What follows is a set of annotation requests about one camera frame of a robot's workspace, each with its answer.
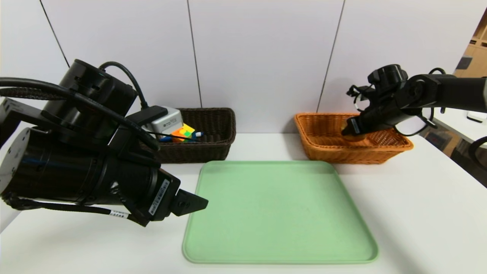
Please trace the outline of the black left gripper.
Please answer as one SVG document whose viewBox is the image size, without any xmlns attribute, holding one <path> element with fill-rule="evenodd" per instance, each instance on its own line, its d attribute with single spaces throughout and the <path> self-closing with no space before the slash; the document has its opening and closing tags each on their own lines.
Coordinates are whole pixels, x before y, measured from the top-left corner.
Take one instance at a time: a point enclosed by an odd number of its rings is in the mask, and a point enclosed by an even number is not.
<svg viewBox="0 0 487 274">
<path fill-rule="evenodd" d="M 149 222 L 162 221 L 170 213 L 180 217 L 204 210 L 208 205 L 207 199 L 179 189 L 178 178 L 156 167 L 110 162 L 105 165 L 99 183 L 98 204 L 122 205 L 126 213 L 111 210 L 109 214 L 144 227 Z"/>
</svg>

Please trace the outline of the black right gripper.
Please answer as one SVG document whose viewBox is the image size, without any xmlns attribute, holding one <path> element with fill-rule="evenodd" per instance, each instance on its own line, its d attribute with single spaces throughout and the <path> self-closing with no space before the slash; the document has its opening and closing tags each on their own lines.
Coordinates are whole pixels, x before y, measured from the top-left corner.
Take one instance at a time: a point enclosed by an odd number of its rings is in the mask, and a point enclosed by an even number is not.
<svg viewBox="0 0 487 274">
<path fill-rule="evenodd" d="M 394 105 L 369 105 L 358 116 L 347 120 L 341 125 L 342 136 L 365 135 L 391 128 L 388 125 L 390 114 L 394 112 Z"/>
</svg>

